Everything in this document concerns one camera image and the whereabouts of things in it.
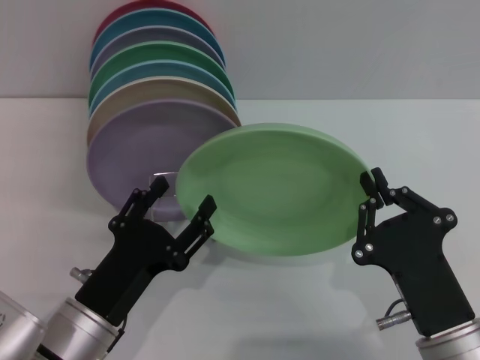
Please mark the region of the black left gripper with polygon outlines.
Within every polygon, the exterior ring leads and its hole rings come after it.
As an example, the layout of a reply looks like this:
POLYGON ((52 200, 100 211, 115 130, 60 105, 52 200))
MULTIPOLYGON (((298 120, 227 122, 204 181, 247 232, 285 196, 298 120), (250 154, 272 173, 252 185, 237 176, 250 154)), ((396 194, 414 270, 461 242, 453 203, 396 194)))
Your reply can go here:
MULTIPOLYGON (((143 219, 168 189, 163 175, 157 176, 148 190, 135 188, 118 213, 118 222, 143 219)), ((120 325, 157 274, 187 268, 191 257, 215 232, 210 218, 216 210, 213 197, 207 195, 176 239, 150 220, 116 227, 112 249, 75 299, 109 324, 120 325)))

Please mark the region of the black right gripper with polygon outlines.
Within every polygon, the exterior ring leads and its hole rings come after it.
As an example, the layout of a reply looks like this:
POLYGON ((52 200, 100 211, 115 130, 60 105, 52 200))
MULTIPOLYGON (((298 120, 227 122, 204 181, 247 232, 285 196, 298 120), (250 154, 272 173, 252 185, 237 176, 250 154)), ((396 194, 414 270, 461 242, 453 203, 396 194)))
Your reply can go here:
POLYGON ((379 266, 394 280, 419 334, 435 335, 476 317, 443 252, 443 239, 458 225, 450 208, 440 208, 407 186, 390 188, 377 167, 360 175, 367 200, 358 207, 352 258, 379 266), (375 226, 376 211, 396 205, 405 213, 375 226))

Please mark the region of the light green plate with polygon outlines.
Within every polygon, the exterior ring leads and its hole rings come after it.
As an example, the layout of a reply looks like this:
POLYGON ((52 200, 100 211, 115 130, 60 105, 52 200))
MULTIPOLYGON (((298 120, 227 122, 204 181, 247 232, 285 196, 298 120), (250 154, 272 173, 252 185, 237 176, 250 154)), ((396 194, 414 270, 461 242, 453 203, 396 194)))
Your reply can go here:
POLYGON ((366 163, 338 139, 294 124, 251 124, 201 145, 178 172, 176 197, 192 218, 211 196, 214 240, 266 256, 303 256, 356 235, 366 163))

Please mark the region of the lilac plate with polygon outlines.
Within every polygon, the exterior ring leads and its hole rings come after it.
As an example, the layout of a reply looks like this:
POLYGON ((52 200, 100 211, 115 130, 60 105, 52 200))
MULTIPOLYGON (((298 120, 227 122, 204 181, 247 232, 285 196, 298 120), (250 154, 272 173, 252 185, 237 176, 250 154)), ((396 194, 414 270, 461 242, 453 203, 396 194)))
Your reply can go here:
POLYGON ((191 100, 153 100, 114 115, 89 143, 87 171, 95 190, 121 209, 152 173, 178 172, 212 137, 235 128, 222 112, 191 100))

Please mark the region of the beige plate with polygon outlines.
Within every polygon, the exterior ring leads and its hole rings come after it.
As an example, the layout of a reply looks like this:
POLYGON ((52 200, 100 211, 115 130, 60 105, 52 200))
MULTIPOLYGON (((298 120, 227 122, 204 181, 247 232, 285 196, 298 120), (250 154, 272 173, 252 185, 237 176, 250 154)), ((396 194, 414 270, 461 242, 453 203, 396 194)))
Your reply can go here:
POLYGON ((154 100, 180 99, 208 105, 241 124, 235 107, 218 91, 192 79, 153 76, 135 80, 107 95, 90 115, 87 142, 115 115, 137 104, 154 100))

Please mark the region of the blue plate with pale rim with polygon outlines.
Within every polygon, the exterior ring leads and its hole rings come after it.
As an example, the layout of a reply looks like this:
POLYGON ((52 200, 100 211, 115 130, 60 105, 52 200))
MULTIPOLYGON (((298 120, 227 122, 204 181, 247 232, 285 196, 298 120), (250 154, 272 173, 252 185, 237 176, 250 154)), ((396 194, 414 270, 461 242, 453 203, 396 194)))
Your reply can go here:
POLYGON ((233 93, 214 74, 183 61, 157 60, 131 65, 114 75, 104 76, 96 86, 91 84, 88 114, 91 115, 98 105, 116 89, 149 77, 180 77, 197 81, 221 94, 237 110, 233 93))

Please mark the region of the dark green plate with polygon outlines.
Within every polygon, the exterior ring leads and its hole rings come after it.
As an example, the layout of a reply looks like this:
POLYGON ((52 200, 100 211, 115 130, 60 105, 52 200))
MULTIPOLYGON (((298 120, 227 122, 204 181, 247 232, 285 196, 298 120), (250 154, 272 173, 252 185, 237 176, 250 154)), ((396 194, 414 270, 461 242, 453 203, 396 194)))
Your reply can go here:
POLYGON ((140 62, 168 60, 187 62, 196 65, 219 79, 232 96, 235 96, 230 79, 226 71, 211 56, 188 45, 172 41, 149 41, 138 43, 123 49, 102 64, 98 72, 91 79, 88 93, 88 104, 91 104, 101 86, 119 71, 140 62))

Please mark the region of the greyish purple plate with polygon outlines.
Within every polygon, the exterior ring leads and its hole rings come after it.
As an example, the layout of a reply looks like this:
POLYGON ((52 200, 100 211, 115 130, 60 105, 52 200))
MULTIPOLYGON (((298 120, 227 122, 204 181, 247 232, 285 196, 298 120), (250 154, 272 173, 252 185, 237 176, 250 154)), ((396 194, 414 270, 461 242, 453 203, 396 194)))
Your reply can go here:
POLYGON ((223 69, 226 69, 224 60, 221 59, 214 48, 194 33, 169 26, 145 26, 126 31, 101 45, 97 50, 93 50, 89 68, 90 77, 93 77, 101 66, 119 51, 149 41, 171 41, 194 47, 214 59, 223 69))

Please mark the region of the teal blue plate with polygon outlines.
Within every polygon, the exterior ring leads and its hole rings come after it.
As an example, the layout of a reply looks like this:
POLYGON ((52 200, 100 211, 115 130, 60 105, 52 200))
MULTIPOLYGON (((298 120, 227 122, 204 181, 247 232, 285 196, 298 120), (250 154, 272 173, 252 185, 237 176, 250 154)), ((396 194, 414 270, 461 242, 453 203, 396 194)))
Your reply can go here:
POLYGON ((217 38, 200 21, 176 10, 150 7, 120 16, 99 34, 92 45, 89 69, 92 69, 95 59, 111 40, 127 31, 145 26, 170 26, 191 32, 204 40, 219 55, 221 64, 225 65, 224 54, 217 38))

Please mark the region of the dark red plate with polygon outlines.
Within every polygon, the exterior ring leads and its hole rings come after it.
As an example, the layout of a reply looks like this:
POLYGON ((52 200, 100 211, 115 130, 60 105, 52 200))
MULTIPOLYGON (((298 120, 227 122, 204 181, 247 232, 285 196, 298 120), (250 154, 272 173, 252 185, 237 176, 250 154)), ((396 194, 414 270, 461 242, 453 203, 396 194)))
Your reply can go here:
POLYGON ((182 4, 170 0, 136 0, 124 4, 121 7, 117 7, 102 21, 94 34, 91 45, 94 45, 101 32, 114 20, 117 20, 120 16, 129 14, 133 11, 143 10, 147 8, 165 8, 168 10, 179 11, 183 14, 193 17, 195 20, 203 24, 212 34, 214 34, 212 29, 209 27, 209 24, 198 13, 194 12, 188 7, 185 7, 182 4))

